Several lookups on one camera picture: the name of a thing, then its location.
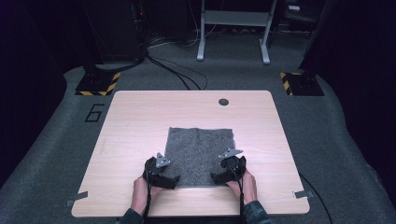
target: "wire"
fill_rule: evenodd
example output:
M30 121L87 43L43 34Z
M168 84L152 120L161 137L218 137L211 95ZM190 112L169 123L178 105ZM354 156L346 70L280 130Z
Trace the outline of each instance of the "wire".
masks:
M149 206L150 206L150 203L151 203L151 179L149 178L149 168L148 168L147 164L145 166L145 170L146 170L146 179L147 179L147 183L148 183L148 197L147 197L145 213L143 214L143 218L144 219L146 219L146 217L149 214Z
M191 15L192 15L192 19L194 20L194 24L195 24L195 30L196 30L196 37L195 37L195 40L192 42L192 44L190 44L190 45L182 45L183 47L186 47L186 48L188 48L188 47L191 47L192 45L194 45L196 42L197 42L197 40L199 39L198 38L198 25L197 25L197 21L195 20L195 16L194 16L194 13L192 12L192 7L191 7L191 0L189 0L189 6L190 6L190 12L191 12Z
M164 64L162 64L162 63L160 63L160 62L158 62L157 60L155 60L154 58L152 58L152 57L149 55L149 53L146 54L146 58L148 58L152 63L154 63L154 64L160 66L161 68L163 68L163 69L165 69L165 70L171 72L172 74L176 75L176 76L181 80L181 82L183 83L183 85L187 88L187 90L190 91L191 88L190 88L189 84L187 84L187 82L183 79L183 77L186 78L186 79L188 79L189 81L191 81L191 82L196 86L196 88L197 88L198 90L201 90L200 86L199 86L194 80L192 80L190 77L187 77L187 76L185 76L185 75L183 75L183 74L180 74L179 72L177 72L177 71L175 71L175 70L173 70L173 69L167 67L166 65L164 65Z
M163 43L164 40L166 40L168 37L154 37L149 41L150 45L157 45Z
M311 189L317 194L318 198L320 199L320 202L323 205L324 210L326 211L327 216L329 217L330 223L332 223L332 217L330 216L329 210L326 206L326 204L323 202L323 199L320 197L318 191L312 186L312 184L299 172L298 175L311 187Z
M153 57L153 56L151 56L151 58L157 59L157 60L166 61L166 62L168 62L168 63L173 63L173 64L175 64L175 65L177 65L177 66L179 66L179 67L188 69L188 70L192 71L193 73L196 73L196 74L198 74L198 75L204 77L204 78L205 78L205 86L203 87L203 90L206 89L206 87L207 87L207 77L206 77L204 74L202 74L202 73L200 73L200 72L197 72L197 71L195 71L195 70L193 70L193 69L190 69L189 67L185 67L185 66L183 66L183 65L180 65L180 64L178 64L178 63L174 63L174 62L168 61L168 60L166 60L166 59L157 58L157 57Z
M154 46L150 46L150 47L148 47L148 49L153 49L153 48L157 48L157 47L162 46L162 45L176 44L176 43L178 43L178 42L176 42L176 41L164 42L164 43L161 43L161 44L157 44L157 45L154 45Z
M221 2L221 11L223 10L223 7L224 7L224 0L222 0L222 2ZM216 26L217 25L215 25L215 26L213 26L213 28L209 31L209 33L207 33L206 35L205 35L205 38L208 36L208 35L210 35L210 33L212 33L212 31L216 28Z
M239 190L241 192L240 196L239 196L239 216L241 218L241 223L245 223L245 218L244 218L244 210L245 210L245 206L244 206L244 178L242 177L242 184L241 182L239 182L238 176L236 175L236 173L233 171L233 169L227 164L227 168L231 170L231 172L233 172L233 176L236 179L236 182L238 183L239 186Z

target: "sleeve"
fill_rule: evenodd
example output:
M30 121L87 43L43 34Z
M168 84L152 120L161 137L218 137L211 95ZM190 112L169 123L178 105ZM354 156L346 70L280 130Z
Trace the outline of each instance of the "sleeve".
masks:
M129 208L116 224L142 224L143 218L133 209Z
M275 224L265 212L259 201L245 205L245 218L247 224Z

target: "hand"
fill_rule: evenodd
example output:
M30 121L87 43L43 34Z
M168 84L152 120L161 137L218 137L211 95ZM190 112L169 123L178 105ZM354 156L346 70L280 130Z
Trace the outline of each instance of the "hand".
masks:
M162 188L151 187L151 191L150 191L151 200L154 201L154 199L161 191L163 191ZM140 216L143 216L143 213L145 212L147 199L148 199L148 183L143 178L143 176L139 176L134 181L134 193L132 195L131 208L134 209L136 213L140 214Z
M257 201L257 187L256 187L256 179L254 175L252 175L248 170L245 171L244 175L239 181L244 182L244 204L251 203L253 201ZM236 198L239 199L241 195L241 190L239 189L238 182L230 181L226 183L233 190Z

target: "gray towel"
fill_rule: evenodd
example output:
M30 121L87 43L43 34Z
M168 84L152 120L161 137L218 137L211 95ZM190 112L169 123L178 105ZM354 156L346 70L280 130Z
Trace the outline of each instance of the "gray towel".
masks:
M215 186L210 172L221 173L219 155L235 148L233 130L169 128L164 156L171 163L164 175L180 175L179 188Z

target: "table top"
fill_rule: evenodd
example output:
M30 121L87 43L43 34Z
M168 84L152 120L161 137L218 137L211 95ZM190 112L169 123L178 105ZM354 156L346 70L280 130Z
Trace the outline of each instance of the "table top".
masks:
M227 99L228 105L220 105ZM99 134L79 193L74 217L121 217L130 207L134 180L147 159L164 154L173 128L233 129L255 175L259 201L268 214L304 214L306 198L269 91L118 91ZM176 188L151 202L150 217L239 215L228 187Z

